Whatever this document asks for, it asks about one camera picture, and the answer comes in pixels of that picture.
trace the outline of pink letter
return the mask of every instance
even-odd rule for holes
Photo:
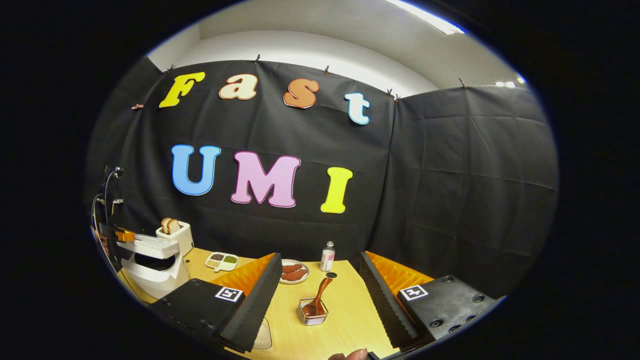
[[[269,204],[278,208],[293,208],[293,177],[301,161],[293,156],[281,156],[271,167],[268,174],[264,173],[258,154],[250,151],[237,152],[234,158],[238,162],[238,180],[236,192],[231,195],[231,201],[239,204],[251,202],[249,184],[258,204],[262,204],[267,194],[273,188],[273,196]]]

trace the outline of small bottle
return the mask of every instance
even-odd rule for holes
[[[335,249],[333,249],[333,241],[326,243],[326,247],[322,250],[322,260],[320,260],[320,270],[330,271],[333,266],[333,258],[335,257]]]

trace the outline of wooden spoon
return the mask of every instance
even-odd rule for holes
[[[333,279],[331,279],[330,277],[325,277],[322,282],[320,282],[320,287],[318,288],[318,295],[316,295],[316,298],[302,308],[302,313],[305,316],[324,315],[324,309],[322,307],[322,303],[320,303],[320,296],[322,296],[322,292],[332,281]]]

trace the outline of wooden table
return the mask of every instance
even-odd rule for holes
[[[211,251],[194,248],[184,258],[189,278],[211,281],[227,272],[214,272],[204,261]],[[240,258],[238,267],[253,259]],[[321,325],[305,326],[296,312],[298,301],[315,297],[325,273],[320,271],[318,261],[304,262],[310,273],[307,280],[299,284],[278,284],[265,318],[271,329],[273,346],[267,351],[253,350],[240,354],[248,359],[328,359],[331,355],[367,348],[379,358],[398,351],[387,338],[382,322],[369,296],[369,292],[356,270],[348,261],[334,261],[332,272],[338,276],[323,293],[323,302],[329,311]],[[156,300],[146,294],[127,276],[136,294],[149,303]]]

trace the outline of finger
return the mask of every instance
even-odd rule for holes
[[[350,353],[345,360],[366,360],[369,352],[366,348],[361,348]]]
[[[328,360],[344,360],[344,354],[334,354]]]

